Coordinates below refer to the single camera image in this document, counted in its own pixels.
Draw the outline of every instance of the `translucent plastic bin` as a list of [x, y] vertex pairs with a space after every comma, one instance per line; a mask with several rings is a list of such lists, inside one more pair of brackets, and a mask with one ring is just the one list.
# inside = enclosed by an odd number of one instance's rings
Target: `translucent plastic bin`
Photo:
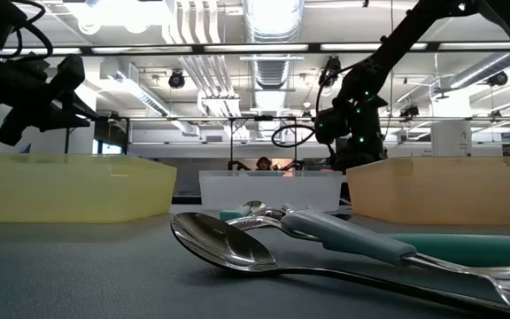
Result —
[[325, 211], [338, 209], [341, 172], [200, 171], [205, 210], [233, 209], [250, 200]]
[[353, 212], [389, 222], [510, 225], [510, 158], [387, 159], [347, 170]]
[[130, 156], [0, 154], [0, 222], [127, 222], [170, 209], [176, 168]]

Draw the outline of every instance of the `white plastic bin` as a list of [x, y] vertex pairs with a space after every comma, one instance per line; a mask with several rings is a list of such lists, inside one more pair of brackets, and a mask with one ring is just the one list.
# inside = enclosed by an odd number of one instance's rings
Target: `white plastic bin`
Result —
[[336, 211], [344, 177], [341, 172], [200, 171], [204, 210], [239, 207], [250, 200], [267, 206], [284, 203]]

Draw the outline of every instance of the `yellow plastic bin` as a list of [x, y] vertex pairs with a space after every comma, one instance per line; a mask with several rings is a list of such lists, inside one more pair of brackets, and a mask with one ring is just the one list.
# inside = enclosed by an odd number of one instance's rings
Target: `yellow plastic bin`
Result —
[[127, 222], [167, 213], [176, 168], [130, 156], [0, 154], [0, 222]]
[[387, 159], [347, 170], [355, 214], [426, 225], [510, 225], [510, 157]]

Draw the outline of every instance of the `table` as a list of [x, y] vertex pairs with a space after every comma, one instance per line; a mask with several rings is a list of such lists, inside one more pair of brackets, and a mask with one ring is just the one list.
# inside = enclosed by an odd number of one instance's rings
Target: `table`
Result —
[[[172, 213], [200, 206], [173, 206]], [[316, 276], [245, 277], [195, 257], [174, 239], [171, 214], [124, 224], [0, 224], [0, 318], [474, 318], [477, 315]], [[502, 228], [393, 225], [381, 232], [509, 235]], [[349, 269], [497, 299], [470, 276], [394, 268], [334, 253], [278, 230], [251, 230], [279, 264]]]

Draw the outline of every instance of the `gray table surface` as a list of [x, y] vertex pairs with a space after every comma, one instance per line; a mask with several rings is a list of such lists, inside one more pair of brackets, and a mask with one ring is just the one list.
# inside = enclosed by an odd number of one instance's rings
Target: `gray table surface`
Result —
[[[173, 206], [173, 212], [201, 211]], [[478, 315], [317, 276], [245, 277], [207, 264], [174, 239], [170, 214], [124, 224], [0, 224], [0, 318], [477, 318]], [[362, 217], [380, 232], [506, 234], [504, 228], [412, 227]], [[496, 299], [470, 276], [394, 268], [325, 251], [278, 230], [252, 230], [281, 265], [322, 266]]]

